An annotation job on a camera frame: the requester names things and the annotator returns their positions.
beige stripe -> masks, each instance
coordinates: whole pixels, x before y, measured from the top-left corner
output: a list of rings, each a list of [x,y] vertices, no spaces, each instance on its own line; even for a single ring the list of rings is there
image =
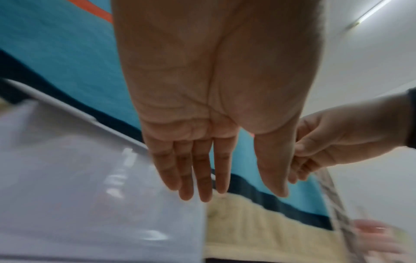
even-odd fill
[[[277,263],[345,263],[334,231],[301,224],[240,195],[214,194],[205,258]]]

orange stripe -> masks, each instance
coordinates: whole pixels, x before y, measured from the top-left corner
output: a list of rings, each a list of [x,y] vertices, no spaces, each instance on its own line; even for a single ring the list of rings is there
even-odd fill
[[[109,12],[99,8],[98,6],[94,5],[88,0],[68,0],[68,1],[95,16],[98,16],[110,23],[113,22],[113,17]]]

sleeve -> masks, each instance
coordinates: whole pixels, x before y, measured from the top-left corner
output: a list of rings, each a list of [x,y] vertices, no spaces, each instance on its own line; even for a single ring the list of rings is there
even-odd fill
[[[412,107],[412,128],[409,138],[407,139],[406,146],[416,149],[416,88],[409,89],[407,95],[410,98],[410,104]]]

fluorescent light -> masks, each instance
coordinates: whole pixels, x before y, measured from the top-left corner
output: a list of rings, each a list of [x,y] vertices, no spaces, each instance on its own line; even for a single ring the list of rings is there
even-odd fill
[[[391,2],[391,0],[382,0],[382,1],[380,1],[376,6],[371,8],[367,13],[365,13],[362,17],[360,17],[352,26],[354,27],[356,25],[361,24],[362,22],[364,22],[364,20],[366,20],[367,18],[372,16],[375,12],[377,12],[383,6],[387,5],[390,2]]]

blurred hand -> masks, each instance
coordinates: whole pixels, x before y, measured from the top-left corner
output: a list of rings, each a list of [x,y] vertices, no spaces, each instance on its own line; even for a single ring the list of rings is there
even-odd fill
[[[123,73],[168,188],[228,189],[240,127],[264,184],[286,196],[295,130],[322,46],[319,0],[113,0]]]
[[[289,182],[322,167],[359,162],[403,146],[412,116],[406,94],[323,110],[297,127]]]
[[[359,219],[354,220],[354,225],[358,231],[358,245],[361,251],[383,253],[404,253],[400,244],[386,233],[388,226],[380,221]]]

